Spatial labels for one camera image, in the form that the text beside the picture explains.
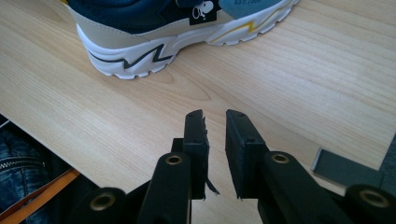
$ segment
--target orange strap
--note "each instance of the orange strap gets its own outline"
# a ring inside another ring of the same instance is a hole
[[[47,185],[37,189],[35,192],[29,194],[17,203],[14,203],[6,211],[0,214],[0,224],[21,223],[76,179],[78,175],[79,172],[74,168],[71,168],[49,182]]]

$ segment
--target shoe logo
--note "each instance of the shoe logo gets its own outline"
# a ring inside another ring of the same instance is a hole
[[[146,52],[142,56],[140,56],[138,59],[134,60],[134,62],[132,62],[132,63],[128,63],[128,61],[126,61],[123,58],[116,59],[116,60],[105,60],[105,59],[101,59],[101,58],[96,57],[92,53],[91,53],[91,55],[92,55],[93,58],[95,58],[95,59],[97,59],[97,60],[99,60],[101,62],[104,62],[104,63],[123,63],[123,68],[124,69],[128,69],[130,67],[133,67],[134,65],[136,65],[140,61],[142,61],[144,58],[146,58],[146,56],[148,56],[153,51],[155,51],[154,57],[152,58],[152,61],[154,63],[158,63],[158,62],[162,62],[162,61],[171,59],[172,56],[167,56],[167,57],[160,58],[161,52],[163,51],[163,47],[164,47],[164,44],[161,44],[161,45],[157,46],[156,48],[149,50],[148,52]]]
[[[217,11],[214,8],[215,5],[212,1],[204,1],[200,5],[195,6],[190,14],[190,25],[215,21],[217,19]]]

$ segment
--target sneaker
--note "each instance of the sneaker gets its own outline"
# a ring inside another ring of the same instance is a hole
[[[298,0],[63,0],[93,65],[105,75],[144,77],[179,50],[233,45],[274,27]]]

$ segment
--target denim jeans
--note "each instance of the denim jeans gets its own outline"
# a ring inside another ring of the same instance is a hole
[[[0,129],[0,212],[50,182],[46,165],[37,148]],[[49,208],[43,206],[24,223],[50,223]]]

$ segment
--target light wood surface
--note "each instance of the light wood surface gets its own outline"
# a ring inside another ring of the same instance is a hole
[[[395,12],[394,0],[301,0],[252,41],[195,44],[159,73],[120,80],[92,67],[59,1],[3,0],[0,113],[101,187],[130,191],[203,109],[221,194],[193,203],[193,223],[260,223],[256,202],[235,198],[225,111],[245,112],[307,169],[319,147],[377,169],[396,132]]]

